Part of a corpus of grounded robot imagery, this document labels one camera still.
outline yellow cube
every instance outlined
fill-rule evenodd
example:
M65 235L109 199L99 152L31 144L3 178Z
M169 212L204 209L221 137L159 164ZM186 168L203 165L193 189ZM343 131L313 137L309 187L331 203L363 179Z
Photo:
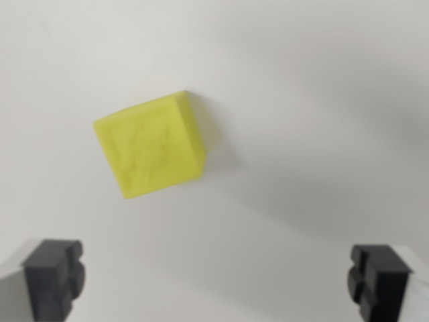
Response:
M205 152L186 92L106 116L94 129L127 199L202 175Z

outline black rubber pad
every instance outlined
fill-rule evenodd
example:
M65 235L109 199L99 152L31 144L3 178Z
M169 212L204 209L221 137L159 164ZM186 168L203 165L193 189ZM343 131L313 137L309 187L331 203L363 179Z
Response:
M44 240L25 260L25 276L36 322L63 322L84 286L79 241Z
M397 322L412 271L390 246L355 246L349 271L351 298L365 322Z

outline white surface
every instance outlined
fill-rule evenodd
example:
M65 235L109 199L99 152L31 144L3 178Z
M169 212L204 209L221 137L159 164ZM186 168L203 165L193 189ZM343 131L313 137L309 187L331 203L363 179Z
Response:
M0 321L34 322L27 278L21 264L41 242L40 239L27 240L0 264Z
M358 322L350 247L429 258L429 5L0 1L0 254L80 238L70 322ZM179 90L205 177L122 199L91 122Z
M429 321L429 269L411 249L403 246L393 249L412 270L408 276L399 322Z

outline cube face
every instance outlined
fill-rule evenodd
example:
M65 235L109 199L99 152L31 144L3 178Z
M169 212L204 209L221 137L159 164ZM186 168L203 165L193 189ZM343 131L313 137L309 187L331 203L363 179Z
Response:
M125 198L202 174L205 153L186 92L124 109L94 128Z

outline cube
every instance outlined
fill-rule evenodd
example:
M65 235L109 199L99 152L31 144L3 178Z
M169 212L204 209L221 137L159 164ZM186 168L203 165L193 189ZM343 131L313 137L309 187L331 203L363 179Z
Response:
M94 129L126 199L202 175L205 151L186 92L106 116Z

